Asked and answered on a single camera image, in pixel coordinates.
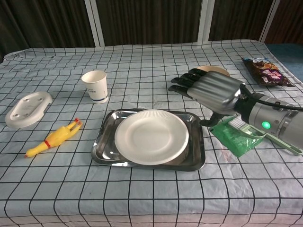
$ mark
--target yellow rubber chicken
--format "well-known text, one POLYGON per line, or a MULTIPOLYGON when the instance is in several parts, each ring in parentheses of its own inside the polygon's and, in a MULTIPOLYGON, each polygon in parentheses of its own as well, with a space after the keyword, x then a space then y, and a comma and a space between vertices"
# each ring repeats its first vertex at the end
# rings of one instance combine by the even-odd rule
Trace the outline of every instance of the yellow rubber chicken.
POLYGON ((56 131, 51 132, 51 134, 49 134, 48 137, 46 137, 46 139, 38 146, 29 149, 24 157, 33 157, 42 151, 61 145, 64 141, 75 135, 80 129, 81 125, 82 122, 76 118, 71 124, 67 126, 61 126, 56 131))

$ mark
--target green led light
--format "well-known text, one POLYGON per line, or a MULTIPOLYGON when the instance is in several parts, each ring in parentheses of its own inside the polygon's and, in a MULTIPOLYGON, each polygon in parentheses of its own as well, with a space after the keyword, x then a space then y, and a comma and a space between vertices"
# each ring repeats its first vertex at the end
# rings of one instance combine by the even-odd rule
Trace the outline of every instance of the green led light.
POLYGON ((270 123, 269 122, 262 122, 262 126, 265 129, 270 129, 270 123))

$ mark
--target table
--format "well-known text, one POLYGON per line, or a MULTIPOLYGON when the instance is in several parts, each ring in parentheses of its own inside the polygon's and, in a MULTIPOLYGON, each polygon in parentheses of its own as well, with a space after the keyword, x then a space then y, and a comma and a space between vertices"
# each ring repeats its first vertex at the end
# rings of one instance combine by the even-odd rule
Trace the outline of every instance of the table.
POLYGON ((100 166, 90 149, 104 117, 119 108, 212 112, 167 88, 200 65, 215 65, 249 90, 303 104, 303 87, 262 43, 124 45, 27 49, 0 64, 0 226, 263 227, 303 226, 303 157, 264 141, 236 158, 204 127, 206 164, 191 173, 100 166), (261 87, 241 57, 267 57, 295 87, 261 87), (80 77, 107 72, 109 101, 92 104, 80 77), (4 117, 30 92, 53 103, 32 126, 13 130, 4 117), (75 117, 83 129, 34 158, 27 149, 75 117))

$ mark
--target purple snack packaging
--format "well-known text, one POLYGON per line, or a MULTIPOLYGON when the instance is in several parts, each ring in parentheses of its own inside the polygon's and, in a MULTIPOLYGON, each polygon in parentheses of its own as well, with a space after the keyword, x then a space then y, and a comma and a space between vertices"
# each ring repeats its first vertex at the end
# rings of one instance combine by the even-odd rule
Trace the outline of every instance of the purple snack packaging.
POLYGON ((242 61, 259 85, 294 87, 278 67, 266 58, 242 58, 242 61))

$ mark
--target brown paper bowl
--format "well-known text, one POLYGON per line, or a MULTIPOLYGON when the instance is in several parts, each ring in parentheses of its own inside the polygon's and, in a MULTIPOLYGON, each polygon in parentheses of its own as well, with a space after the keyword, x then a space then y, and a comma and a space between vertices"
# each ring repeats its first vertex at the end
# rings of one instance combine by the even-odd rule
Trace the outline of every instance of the brown paper bowl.
POLYGON ((222 69, 220 67, 216 67, 216 66, 212 66, 212 65, 205 65, 205 66, 200 66, 197 69, 203 70, 203 71, 215 71, 215 72, 219 72, 222 73, 228 77, 230 77, 230 74, 228 71, 226 71, 225 69, 222 69))

